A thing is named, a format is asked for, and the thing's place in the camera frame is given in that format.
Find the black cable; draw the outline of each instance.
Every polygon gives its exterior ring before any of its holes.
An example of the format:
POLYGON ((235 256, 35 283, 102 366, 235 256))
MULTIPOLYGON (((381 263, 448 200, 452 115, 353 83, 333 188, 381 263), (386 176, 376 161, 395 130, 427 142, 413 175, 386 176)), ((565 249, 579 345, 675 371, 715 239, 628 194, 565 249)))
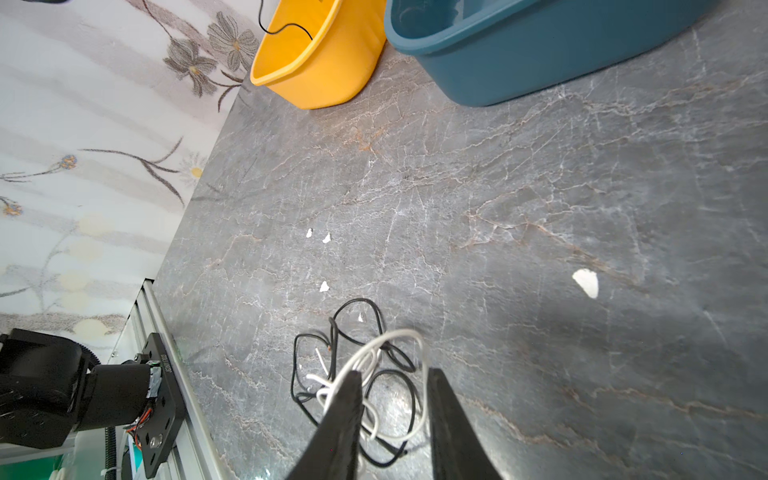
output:
POLYGON ((262 30, 264 30, 264 33, 269 34, 269 35, 277 35, 280 32, 282 32, 286 27, 290 27, 292 25, 294 27, 299 27, 302 30, 304 30, 304 33, 306 33, 310 37, 310 40, 312 40, 312 35, 306 30, 306 28, 302 27, 301 25, 299 25, 297 23, 286 23, 278 31, 269 31, 269 30, 267 30, 266 28, 264 28, 264 25, 261 25, 261 11, 262 11, 263 8, 264 8, 264 0, 261 0, 261 4, 259 5, 259 26, 261 27, 262 30))
MULTIPOLYGON (((328 319, 328 321, 330 322, 330 334, 328 336, 325 336, 322 333, 320 334, 300 333, 293 338, 293 371, 291 372, 290 396, 291 396, 291 399, 302 409, 302 411, 304 412, 304 415, 315 426, 318 426, 319 422, 312 416, 312 414, 307 409, 307 407, 305 407, 304 404, 310 401, 311 399, 316 398, 317 394, 313 392, 309 392, 308 389, 304 385, 302 385, 301 380, 299 379, 299 376, 298 376, 298 371, 297 371, 299 339, 311 338, 311 339, 319 340, 320 342, 323 343, 323 345, 325 345, 327 349, 330 350, 331 362, 330 362, 330 367, 328 369, 327 379, 330 382, 332 382, 334 379, 336 379, 336 359, 338 356, 339 336, 350 341, 351 343, 354 343, 355 345, 358 345, 358 346, 365 345, 365 343, 360 342, 359 340, 354 339, 351 336, 347 335, 346 333, 342 332, 341 329, 339 328, 339 325, 336 323, 336 318, 338 318, 339 314, 346 307, 348 307, 349 305, 352 305, 353 303, 358 303, 358 302, 367 303, 368 305, 371 306, 374 314, 376 315, 376 326, 379 330, 379 335, 382 335, 384 333, 384 327, 382 324, 382 313, 379 306, 376 305, 376 303, 370 299, 355 298, 344 303, 336 311, 336 313, 334 313, 333 316, 328 319), (302 388, 304 388, 305 390, 304 392, 295 392, 293 387, 296 382, 298 382, 299 385, 302 388)), ((391 359, 392 362, 396 366, 398 366, 398 368, 400 368, 403 372, 414 373, 416 371, 416 367, 413 361, 401 349, 397 348, 396 346, 394 346, 389 342, 383 343, 381 346, 381 349, 385 351, 389 359, 391 359), (397 357, 395 357, 395 353, 398 353, 405 360, 405 362, 401 362, 397 357)), ((371 392, 371 388, 373 387, 373 383, 376 381, 377 378, 379 378, 382 375, 398 376, 403 382, 405 382, 406 386, 408 387, 408 391, 411 394, 411 421, 408 425, 408 432, 407 432, 407 433, 410 433, 413 430, 413 424, 414 424, 415 415, 416 415, 416 406, 417 406, 417 402, 419 402, 418 401, 419 396, 417 395, 416 387, 413 381, 410 378, 408 378, 403 372, 400 372, 399 370, 395 370, 395 369, 385 369, 385 370, 380 370, 376 372, 371 377, 370 383, 368 384, 368 388, 366 389, 366 393, 365 393, 365 398, 366 399, 368 398, 371 392)), ((366 427, 361 426, 361 428, 370 434, 370 431, 366 427)), ((398 460, 398 458, 404 455, 407 455, 408 453, 408 451, 406 450, 406 445, 408 444, 407 441, 403 442, 399 447, 395 447, 394 445, 391 445, 386 440, 382 440, 378 437, 376 437, 376 441, 392 454, 392 458, 387 462, 379 462, 374 458, 372 458, 365 451, 365 449, 362 446, 360 446, 360 453, 362 454, 362 456, 365 457, 365 459, 368 460, 368 462, 371 463, 371 465, 374 465, 376 467, 379 467, 379 468, 389 467, 390 465, 394 464, 398 460)))
MULTIPOLYGON (((373 387, 373 383, 381 375, 395 375, 395 376, 398 376, 408 386, 408 391, 411 393, 411 422, 408 424, 408 432, 407 433, 410 433, 411 430, 413 430, 413 422, 416 419, 416 398, 418 397, 416 395, 416 386, 413 384, 411 379, 408 378, 405 375, 405 373, 400 372, 399 370, 394 370, 394 369, 379 370, 378 372, 374 373, 373 376, 371 377, 371 383, 368 384, 368 388, 366 389, 366 394, 365 394, 366 398, 368 398, 368 395, 371 393, 371 388, 373 387)), ((362 429, 365 430, 368 434, 371 433, 366 427, 362 427, 362 429)), ((392 452, 390 450, 390 453, 392 453, 392 458, 388 462, 378 462, 378 461, 374 460, 373 458, 371 458, 370 455, 368 455, 368 452, 366 452, 366 450, 362 446, 360 446, 360 453, 362 453, 362 456, 365 457, 366 460, 368 460, 368 462, 371 465, 375 465, 375 466, 377 466, 379 468, 387 468, 390 465, 392 465, 393 463, 397 462, 397 459, 400 458, 403 455, 403 453, 406 450, 406 445, 407 444, 408 444, 408 441, 406 440, 405 442, 400 444, 400 448, 397 449, 396 451, 392 452)))
POLYGON ((104 467, 107 469, 107 472, 104 474, 104 480, 117 480, 118 447, 115 443, 114 427, 104 429, 104 440, 107 443, 107 451, 104 458, 104 467))

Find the teal plastic basin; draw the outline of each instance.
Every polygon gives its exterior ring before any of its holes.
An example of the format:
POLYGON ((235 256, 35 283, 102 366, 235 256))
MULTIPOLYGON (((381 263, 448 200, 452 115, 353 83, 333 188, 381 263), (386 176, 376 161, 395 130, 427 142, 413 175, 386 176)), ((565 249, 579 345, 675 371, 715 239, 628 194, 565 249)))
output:
POLYGON ((387 39, 453 101, 509 100, 638 55, 717 0, 388 0, 387 39))

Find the floral wallpaper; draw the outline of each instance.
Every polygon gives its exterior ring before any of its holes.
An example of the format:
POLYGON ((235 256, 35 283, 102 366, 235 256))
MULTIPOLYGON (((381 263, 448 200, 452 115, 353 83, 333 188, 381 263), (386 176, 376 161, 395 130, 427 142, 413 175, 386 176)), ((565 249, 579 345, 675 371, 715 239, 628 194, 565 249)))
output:
POLYGON ((247 78, 258 7, 0 4, 0 333, 108 357, 247 78))

